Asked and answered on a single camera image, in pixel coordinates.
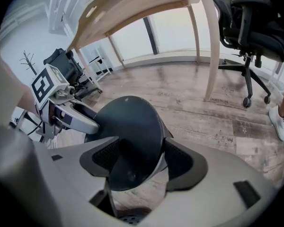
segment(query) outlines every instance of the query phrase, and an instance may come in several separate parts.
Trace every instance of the black office chair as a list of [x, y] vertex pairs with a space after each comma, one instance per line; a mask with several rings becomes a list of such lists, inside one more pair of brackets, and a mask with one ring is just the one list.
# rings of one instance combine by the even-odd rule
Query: black office chair
[[54, 53], [43, 61], [43, 64], [50, 64], [59, 69], [71, 86], [78, 85], [79, 78], [83, 75], [81, 67], [73, 58], [72, 51], [65, 52], [63, 49], [56, 49]]
[[[213, 0], [219, 11], [221, 43], [231, 49], [240, 50], [245, 65], [222, 65], [219, 69], [240, 71], [245, 77], [248, 96], [243, 106], [251, 106], [254, 79], [266, 92], [264, 101], [270, 103], [270, 91], [263, 81], [249, 68], [251, 56], [255, 56], [255, 66], [261, 68], [261, 56], [284, 62], [284, 30], [277, 24], [278, 13], [272, 5], [263, 0]], [[240, 16], [233, 17], [231, 8], [241, 8]]]

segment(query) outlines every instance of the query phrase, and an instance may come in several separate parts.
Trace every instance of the white sneaker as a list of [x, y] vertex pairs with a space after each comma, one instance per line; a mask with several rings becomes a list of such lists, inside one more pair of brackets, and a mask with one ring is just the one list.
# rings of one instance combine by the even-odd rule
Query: white sneaker
[[284, 141], [284, 117], [279, 115], [279, 106], [269, 110], [269, 118], [273, 126], [275, 127], [276, 133], [281, 141]]

